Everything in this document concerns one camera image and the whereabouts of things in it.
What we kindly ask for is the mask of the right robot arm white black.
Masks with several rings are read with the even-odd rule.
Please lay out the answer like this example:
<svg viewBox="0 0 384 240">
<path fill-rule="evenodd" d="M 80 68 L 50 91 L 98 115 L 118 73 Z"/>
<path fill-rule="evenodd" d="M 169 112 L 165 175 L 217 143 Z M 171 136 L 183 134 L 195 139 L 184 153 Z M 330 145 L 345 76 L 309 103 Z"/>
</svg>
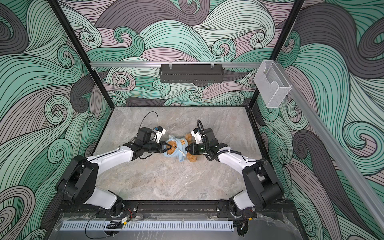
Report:
<svg viewBox="0 0 384 240">
<path fill-rule="evenodd" d="M 284 193 L 281 182 L 268 160 L 245 157 L 227 144 L 219 143 L 212 129 L 191 131 L 194 138 L 186 147 L 190 155 L 203 155 L 209 161 L 225 164 L 243 176 L 246 189 L 230 198 L 234 211 L 253 208 L 262 210 Z"/>
</svg>

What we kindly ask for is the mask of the light blue fleece hoodie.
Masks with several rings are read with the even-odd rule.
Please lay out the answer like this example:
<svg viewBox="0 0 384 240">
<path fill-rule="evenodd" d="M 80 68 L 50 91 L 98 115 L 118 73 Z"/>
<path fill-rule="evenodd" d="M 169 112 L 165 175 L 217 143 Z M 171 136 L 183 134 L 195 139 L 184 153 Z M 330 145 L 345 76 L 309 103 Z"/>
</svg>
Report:
<svg viewBox="0 0 384 240">
<path fill-rule="evenodd" d="M 172 149 L 163 153 L 165 157 L 178 158 L 179 162 L 187 159 L 186 147 L 188 146 L 188 141 L 186 138 L 176 138 L 173 135 L 169 135 L 169 139 L 166 142 L 172 145 Z"/>
</svg>

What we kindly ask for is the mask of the brown teddy bear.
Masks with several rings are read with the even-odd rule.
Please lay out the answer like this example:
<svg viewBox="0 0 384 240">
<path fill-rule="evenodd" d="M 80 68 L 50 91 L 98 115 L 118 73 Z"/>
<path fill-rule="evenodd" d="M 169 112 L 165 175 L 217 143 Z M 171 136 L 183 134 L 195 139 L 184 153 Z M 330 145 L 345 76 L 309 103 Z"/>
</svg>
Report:
<svg viewBox="0 0 384 240">
<path fill-rule="evenodd" d="M 188 160 L 190 162 L 196 162 L 197 156 L 187 152 L 189 144 L 194 143 L 195 139 L 191 133 L 186 134 L 183 138 L 176 138 L 173 135 L 169 135 L 167 144 L 171 145 L 171 149 L 167 150 L 163 155 L 168 158 L 178 158 L 180 162 Z"/>
</svg>

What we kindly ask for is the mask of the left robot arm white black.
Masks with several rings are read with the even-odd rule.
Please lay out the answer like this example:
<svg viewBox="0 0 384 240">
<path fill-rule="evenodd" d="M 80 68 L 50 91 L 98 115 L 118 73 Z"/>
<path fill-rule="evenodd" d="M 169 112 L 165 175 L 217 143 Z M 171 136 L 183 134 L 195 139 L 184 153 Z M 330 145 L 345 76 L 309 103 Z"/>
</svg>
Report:
<svg viewBox="0 0 384 240">
<path fill-rule="evenodd" d="M 140 128 L 132 141 L 116 150 L 87 158 L 80 155 L 74 157 L 56 185 L 57 192 L 63 195 L 64 200 L 76 205 L 88 204 L 109 211 L 122 208 L 123 203 L 118 195 L 96 187 L 98 176 L 116 166 L 139 159 L 144 153 L 167 152 L 172 146 L 161 141 L 165 133 L 162 127 L 153 130 Z"/>
</svg>

